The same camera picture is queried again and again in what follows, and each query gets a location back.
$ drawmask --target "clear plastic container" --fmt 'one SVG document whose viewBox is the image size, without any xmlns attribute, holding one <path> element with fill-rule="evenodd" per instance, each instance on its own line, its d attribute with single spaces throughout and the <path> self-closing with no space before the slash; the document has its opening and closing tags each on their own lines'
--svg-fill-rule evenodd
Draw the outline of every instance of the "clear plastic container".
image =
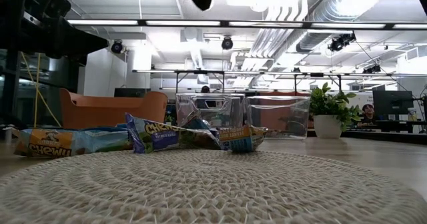
<svg viewBox="0 0 427 224">
<path fill-rule="evenodd" d="M 230 128 L 243 125 L 244 94 L 178 93 L 177 124 L 185 124 L 188 115 L 199 110 L 211 127 Z"/>
<path fill-rule="evenodd" d="M 248 124 L 267 127 L 269 139 L 307 137 L 310 97 L 255 96 L 245 98 Z"/>
</svg>

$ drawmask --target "orange sofa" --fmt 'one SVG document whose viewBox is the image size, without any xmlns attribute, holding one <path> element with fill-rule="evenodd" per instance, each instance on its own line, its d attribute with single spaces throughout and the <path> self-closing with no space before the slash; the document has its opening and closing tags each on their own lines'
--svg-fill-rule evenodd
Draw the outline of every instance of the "orange sofa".
<svg viewBox="0 0 427 224">
<path fill-rule="evenodd" d="M 125 113 L 163 123 L 167 104 L 164 93 L 150 91 L 144 98 L 88 97 L 61 88 L 63 128 L 113 127 L 125 123 Z"/>
</svg>

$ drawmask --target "wooden floor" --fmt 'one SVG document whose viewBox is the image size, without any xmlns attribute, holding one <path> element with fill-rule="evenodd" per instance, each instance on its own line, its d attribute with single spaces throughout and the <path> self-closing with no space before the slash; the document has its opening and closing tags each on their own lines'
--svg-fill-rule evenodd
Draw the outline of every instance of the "wooden floor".
<svg viewBox="0 0 427 224">
<path fill-rule="evenodd" d="M 370 168 L 417 190 L 427 200 L 427 146 L 365 139 L 268 140 L 259 150 L 283 151 L 336 159 Z M 12 155 L 13 146 L 0 143 L 0 175 L 48 161 Z"/>
</svg>

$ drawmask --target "beige rug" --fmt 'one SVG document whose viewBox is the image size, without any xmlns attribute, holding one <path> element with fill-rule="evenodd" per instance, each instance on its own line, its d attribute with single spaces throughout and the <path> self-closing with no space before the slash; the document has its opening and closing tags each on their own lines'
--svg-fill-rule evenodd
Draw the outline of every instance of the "beige rug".
<svg viewBox="0 0 427 224">
<path fill-rule="evenodd" d="M 0 178 L 0 223 L 427 223 L 415 191 L 351 164 L 258 151 L 131 151 Z"/>
</svg>

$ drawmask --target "white planter pot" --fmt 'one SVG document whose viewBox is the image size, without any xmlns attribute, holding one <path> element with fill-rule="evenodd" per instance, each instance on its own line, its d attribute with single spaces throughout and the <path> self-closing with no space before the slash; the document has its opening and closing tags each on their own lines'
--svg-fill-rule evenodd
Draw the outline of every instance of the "white planter pot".
<svg viewBox="0 0 427 224">
<path fill-rule="evenodd" d="M 314 131 L 319 138 L 340 138 L 341 122 L 333 115 L 315 115 Z"/>
</svg>

